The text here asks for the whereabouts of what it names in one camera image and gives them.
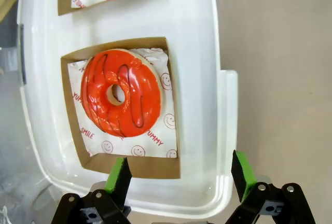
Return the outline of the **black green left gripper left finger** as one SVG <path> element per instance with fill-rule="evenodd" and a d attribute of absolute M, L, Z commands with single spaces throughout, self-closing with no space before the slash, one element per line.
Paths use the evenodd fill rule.
<path fill-rule="evenodd" d="M 62 196 L 52 223 L 130 223 L 125 205 L 132 174 L 127 158 L 117 158 L 107 181 L 94 184 L 84 197 Z"/>

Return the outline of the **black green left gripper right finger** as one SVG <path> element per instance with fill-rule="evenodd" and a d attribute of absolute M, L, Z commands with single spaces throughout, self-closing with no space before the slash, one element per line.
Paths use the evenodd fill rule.
<path fill-rule="evenodd" d="M 245 154 L 234 150 L 231 173 L 240 205 L 228 223 L 256 223 L 260 216 L 271 216 L 275 223 L 315 223 L 307 199 L 297 183 L 273 184 L 257 181 Z"/>

